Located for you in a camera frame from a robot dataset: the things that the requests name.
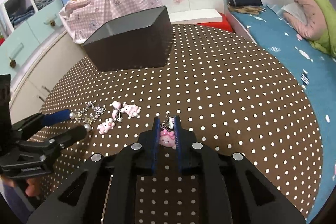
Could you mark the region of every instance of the pink pillow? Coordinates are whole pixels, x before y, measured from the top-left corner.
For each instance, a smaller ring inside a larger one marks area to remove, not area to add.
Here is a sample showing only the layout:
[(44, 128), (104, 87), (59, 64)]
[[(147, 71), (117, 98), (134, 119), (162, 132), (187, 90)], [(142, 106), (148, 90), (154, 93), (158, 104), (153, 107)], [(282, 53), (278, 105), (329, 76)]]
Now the pink pillow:
[(304, 10), (308, 24), (305, 25), (291, 14), (284, 12), (283, 17), (293, 26), (293, 28), (308, 40), (319, 40), (327, 29), (324, 15), (314, 0), (295, 0)]

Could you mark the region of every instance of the cabinet door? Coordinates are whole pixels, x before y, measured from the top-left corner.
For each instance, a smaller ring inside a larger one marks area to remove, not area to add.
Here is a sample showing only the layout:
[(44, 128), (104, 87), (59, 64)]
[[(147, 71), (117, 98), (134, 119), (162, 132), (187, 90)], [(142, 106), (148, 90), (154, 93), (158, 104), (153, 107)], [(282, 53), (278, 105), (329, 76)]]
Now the cabinet door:
[(28, 79), (47, 96), (63, 75), (85, 55), (83, 48), (66, 33), (43, 56)]
[[(31, 30), (40, 43), (63, 25), (58, 15), (62, 8), (63, 5), (60, 0), (55, 0), (27, 20)], [(50, 24), (51, 21), (55, 21), (54, 26)]]
[(10, 108), (12, 124), (38, 113), (44, 100), (45, 96), (32, 83), (26, 81)]
[[(0, 46), (0, 75), (10, 74), (13, 79), (39, 45), (28, 23), (23, 22)], [(10, 67), (11, 59), (16, 63), (14, 69)]]

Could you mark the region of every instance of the blue bed sheet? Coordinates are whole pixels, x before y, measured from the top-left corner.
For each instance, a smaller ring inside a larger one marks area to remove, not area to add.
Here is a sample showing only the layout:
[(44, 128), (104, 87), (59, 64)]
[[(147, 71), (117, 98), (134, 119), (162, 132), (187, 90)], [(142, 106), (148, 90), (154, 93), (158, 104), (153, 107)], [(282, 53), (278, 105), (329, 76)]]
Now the blue bed sheet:
[(307, 218), (309, 223), (327, 201), (336, 183), (336, 60), (315, 50), (269, 7), (258, 16), (232, 14), (249, 30), (258, 45), (279, 59), (303, 85), (317, 116), (323, 144), (323, 166), (318, 195)]

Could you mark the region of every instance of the polka dot tablecloth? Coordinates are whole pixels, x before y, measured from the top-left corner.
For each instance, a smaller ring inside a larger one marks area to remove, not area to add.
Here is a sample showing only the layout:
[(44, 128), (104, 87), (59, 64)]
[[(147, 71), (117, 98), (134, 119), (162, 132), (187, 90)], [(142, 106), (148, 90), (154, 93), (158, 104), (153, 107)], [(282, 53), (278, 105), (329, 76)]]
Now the polka dot tablecloth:
[[(155, 116), (179, 115), (182, 126), (222, 154), (243, 153), (306, 217), (314, 204), (322, 143), (313, 109), (293, 75), (267, 51), (233, 33), (174, 25), (165, 67), (98, 72), (83, 58), (54, 87), (41, 111), (77, 111), (88, 101), (106, 107), (87, 137), (63, 150), (55, 173), (43, 180), (46, 198), (93, 153), (113, 155), (137, 141)], [(141, 107), (106, 135), (96, 129), (114, 100)], [(39, 131), (43, 141), (68, 128), (66, 121)], [(136, 223), (199, 223), (198, 181), (177, 172), (175, 153), (160, 148), (154, 177), (139, 177)]]

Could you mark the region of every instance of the pink blanket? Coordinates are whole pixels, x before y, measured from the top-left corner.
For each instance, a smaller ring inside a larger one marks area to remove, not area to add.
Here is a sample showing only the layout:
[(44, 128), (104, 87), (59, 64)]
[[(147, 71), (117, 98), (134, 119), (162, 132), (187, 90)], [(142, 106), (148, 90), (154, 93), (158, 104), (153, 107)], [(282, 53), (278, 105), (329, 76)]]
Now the pink blanket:
[(73, 41), (82, 44), (105, 22), (160, 6), (161, 0), (70, 0), (59, 16)]

